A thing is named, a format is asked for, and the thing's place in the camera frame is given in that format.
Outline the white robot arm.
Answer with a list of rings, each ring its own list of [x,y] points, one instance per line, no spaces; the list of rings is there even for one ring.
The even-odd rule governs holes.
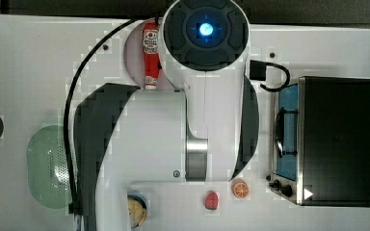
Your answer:
[[[76,109],[84,231],[130,231],[129,188],[230,181],[249,163],[259,110],[250,25],[232,0],[176,0],[142,28],[145,75],[124,72]]]

